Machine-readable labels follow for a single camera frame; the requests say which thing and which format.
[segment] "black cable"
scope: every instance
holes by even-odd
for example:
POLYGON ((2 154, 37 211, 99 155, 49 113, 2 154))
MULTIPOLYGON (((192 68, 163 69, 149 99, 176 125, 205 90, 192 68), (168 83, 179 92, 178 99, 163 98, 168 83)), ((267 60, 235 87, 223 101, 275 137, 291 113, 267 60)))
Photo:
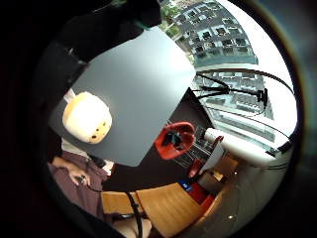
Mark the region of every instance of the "black cable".
POLYGON ((130 200, 130 204, 131 204, 132 209, 136 215, 136 220, 137 220, 137 225, 138 225, 138 237, 142 238, 143 237, 143 227, 142 227, 141 215, 140 215, 140 212, 138 210, 139 205, 134 201, 134 199, 132 198, 132 196, 130 195, 130 193, 128 191, 126 191, 126 194, 128 195, 128 198, 130 200))

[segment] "building facade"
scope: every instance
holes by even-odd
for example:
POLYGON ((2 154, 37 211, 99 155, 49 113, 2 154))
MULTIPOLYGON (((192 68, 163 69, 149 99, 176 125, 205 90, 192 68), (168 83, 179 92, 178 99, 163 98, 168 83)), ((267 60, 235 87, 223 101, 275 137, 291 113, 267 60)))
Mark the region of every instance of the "building facade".
MULTIPOLYGON (((173 25, 179 29, 178 38, 173 39, 186 52, 196 68, 223 63, 259 64, 244 29, 217 1, 174 0, 169 3, 179 9, 179 13, 172 18, 173 25)), ((221 80, 232 88, 264 90, 264 77, 258 74, 233 71, 204 74, 221 80)), ((197 90, 199 86, 220 85, 197 75, 192 89, 197 90)), ((194 91, 194 93, 200 96, 211 92, 194 91)), ((235 116, 253 117, 261 114, 266 119, 273 120, 269 99, 266 108, 262 102, 258 102, 256 96, 242 92, 204 97, 200 102, 205 106, 215 128, 271 150, 270 145, 275 139, 273 129, 244 117, 235 116)))
POLYGON ((182 34, 177 43, 193 55, 195 67, 218 63, 258 64, 243 28, 218 2, 201 1, 183 6, 173 21, 182 34))

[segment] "gray panel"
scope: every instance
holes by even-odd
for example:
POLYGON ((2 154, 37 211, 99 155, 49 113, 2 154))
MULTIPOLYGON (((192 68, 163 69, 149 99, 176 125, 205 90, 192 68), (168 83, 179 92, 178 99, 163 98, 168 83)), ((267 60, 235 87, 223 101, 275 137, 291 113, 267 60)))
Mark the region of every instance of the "gray panel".
POLYGON ((82 143, 63 128, 62 100, 50 125, 63 138, 96 157, 137 166, 195 75, 184 52, 158 27, 98 56, 72 87, 89 91, 110 108, 113 124, 97 145, 82 143))

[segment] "window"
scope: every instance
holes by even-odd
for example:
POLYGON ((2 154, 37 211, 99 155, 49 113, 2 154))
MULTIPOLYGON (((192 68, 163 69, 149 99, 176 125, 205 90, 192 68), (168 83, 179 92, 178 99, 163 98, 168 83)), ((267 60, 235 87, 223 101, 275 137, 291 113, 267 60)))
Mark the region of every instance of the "window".
POLYGON ((200 52, 203 52, 204 49, 202 48, 202 46, 198 46, 198 47, 196 47, 196 51, 197 51, 198 53, 200 53, 200 52))
POLYGON ((220 6, 217 3, 214 3, 214 2, 208 3, 208 6, 211 7, 212 10, 220 9, 220 6))
POLYGON ((192 39, 192 42, 193 42, 193 43, 199 43, 199 42, 200 42, 199 37, 198 37, 198 36, 194 37, 194 38, 192 39))
POLYGON ((224 24, 235 24, 234 21, 231 18, 223 18, 222 22, 224 24))
POLYGON ((209 8, 207 8, 206 6, 202 6, 202 7, 198 7, 200 12, 204 12, 204 11, 208 11, 209 8))
POLYGON ((178 21, 179 21, 180 23, 186 22, 185 16, 184 16, 184 15, 180 15, 180 16, 178 17, 178 21))
POLYGON ((205 53, 202 53, 202 54, 198 54, 197 57, 200 59, 204 59, 207 57, 207 55, 205 53))
POLYGON ((230 47, 233 45, 233 42, 231 40, 224 40, 224 41, 222 41, 222 45, 224 47, 230 47))
POLYGON ((195 16, 196 15, 196 13, 194 12, 194 11, 190 11, 189 13, 188 13, 188 16, 189 17, 193 17, 193 16, 195 16))
POLYGON ((211 48, 215 48, 216 47, 216 45, 215 45, 215 43, 213 43, 213 42, 207 42, 207 43, 205 43, 205 48, 206 49, 211 49, 211 48))
POLYGON ((240 30, 236 27, 231 27, 231 28, 228 28, 228 31, 230 32, 230 34, 240 34, 240 30))
POLYGON ((216 28, 218 35, 223 36, 226 34, 226 30, 224 28, 216 28))
POLYGON ((243 72, 242 73, 242 78, 255 78, 255 74, 254 73, 250 73, 250 72, 243 72))
POLYGON ((223 49, 225 56, 233 56, 234 55, 234 49, 233 48, 224 48, 223 49))
POLYGON ((223 77, 234 77, 235 73, 234 72, 223 72, 223 77))
POLYGON ((210 39, 210 38, 211 38, 210 33, 209 33, 209 32, 204 32, 204 33, 202 34, 202 38, 203 38, 204 40, 210 39))
POLYGON ((206 14, 206 16, 207 16, 208 19, 212 19, 212 18, 216 18, 216 17, 217 17, 217 14, 214 13, 214 12, 208 12, 208 13, 206 14))
POLYGON ((237 48, 239 55, 241 56, 248 56, 249 55, 249 50, 248 48, 242 47, 242 48, 237 48))
POLYGON ((220 50, 210 51, 209 54, 212 55, 212 56, 219 56, 220 55, 220 50))
POLYGON ((247 44, 247 42, 245 39, 238 38, 238 39, 236 39, 236 44, 237 44, 237 46, 245 46, 247 44))
POLYGON ((187 36, 192 36, 193 34, 195 34, 195 31, 194 30, 189 30, 185 34, 187 34, 187 36))
POLYGON ((199 18, 195 18, 194 20, 191 21, 192 24, 197 24, 200 22, 199 18))

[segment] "hand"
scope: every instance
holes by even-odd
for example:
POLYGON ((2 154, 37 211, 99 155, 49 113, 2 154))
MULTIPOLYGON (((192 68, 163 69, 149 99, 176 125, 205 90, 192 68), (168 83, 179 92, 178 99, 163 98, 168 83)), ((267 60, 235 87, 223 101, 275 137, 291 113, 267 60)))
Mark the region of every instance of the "hand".
POLYGON ((68 167, 68 175, 76 185, 79 185, 79 182, 90 185, 90 176, 74 164, 68 167))
POLYGON ((90 185, 90 176, 72 162, 69 162, 62 157, 54 157, 53 165, 58 168, 66 168, 70 179, 76 185, 79 185, 78 178, 81 179, 83 185, 90 185))

